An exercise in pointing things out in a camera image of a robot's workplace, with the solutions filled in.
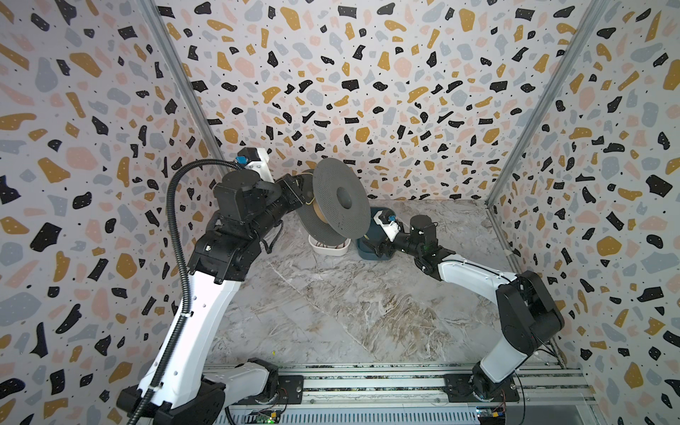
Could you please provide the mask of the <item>grey cable spool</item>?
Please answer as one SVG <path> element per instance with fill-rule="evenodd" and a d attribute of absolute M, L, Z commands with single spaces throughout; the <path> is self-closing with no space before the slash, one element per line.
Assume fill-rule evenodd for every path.
<path fill-rule="evenodd" d="M 303 205 L 297 213 L 310 236 L 323 244 L 338 245 L 368 232 L 368 196 L 352 168 L 327 158 L 303 174 L 313 175 L 313 203 Z"/>

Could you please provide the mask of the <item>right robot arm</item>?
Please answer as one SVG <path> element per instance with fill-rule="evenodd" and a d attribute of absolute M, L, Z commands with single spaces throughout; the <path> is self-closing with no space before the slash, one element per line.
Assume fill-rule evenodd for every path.
<path fill-rule="evenodd" d="M 376 255 L 409 255 L 426 276 L 470 290 L 497 307 L 502 337 L 474 365 L 465 384 L 449 389 L 453 396 L 494 400 L 517 368 L 564 328 L 565 320 L 538 274 L 503 272 L 444 248 L 428 215 L 414 216 L 405 228 L 393 210 L 384 209 L 373 222 L 384 232 L 380 242 L 368 245 Z"/>

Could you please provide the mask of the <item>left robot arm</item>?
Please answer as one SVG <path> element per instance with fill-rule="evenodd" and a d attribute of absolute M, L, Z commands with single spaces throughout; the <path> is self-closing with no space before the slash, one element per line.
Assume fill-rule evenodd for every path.
<path fill-rule="evenodd" d="M 218 209 L 191 257 L 176 255 L 182 301 L 161 351 L 140 384 L 117 400 L 131 424 L 212 424 L 243 400 L 267 406 L 280 398 L 278 368 L 262 359 L 249 359 L 219 381 L 203 371 L 228 305 L 260 253 L 274 246 L 266 235 L 283 228 L 286 214 L 312 202 L 312 178 L 285 175 L 268 182 L 241 169 L 225 175 L 214 196 Z"/>

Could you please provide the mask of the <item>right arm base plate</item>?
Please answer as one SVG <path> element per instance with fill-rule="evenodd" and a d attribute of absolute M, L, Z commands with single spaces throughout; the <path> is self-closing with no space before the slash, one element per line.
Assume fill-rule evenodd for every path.
<path fill-rule="evenodd" d="M 511 376 L 492 382 L 484 374 L 446 374 L 443 391 L 450 403 L 519 402 L 520 394 Z"/>

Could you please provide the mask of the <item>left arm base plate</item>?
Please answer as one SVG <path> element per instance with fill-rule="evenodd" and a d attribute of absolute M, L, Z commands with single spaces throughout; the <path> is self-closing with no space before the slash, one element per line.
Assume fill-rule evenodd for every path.
<path fill-rule="evenodd" d="M 302 375 L 283 375 L 269 380 L 262 393 L 238 400 L 236 406 L 267 407 L 300 405 L 303 400 L 305 379 Z"/>

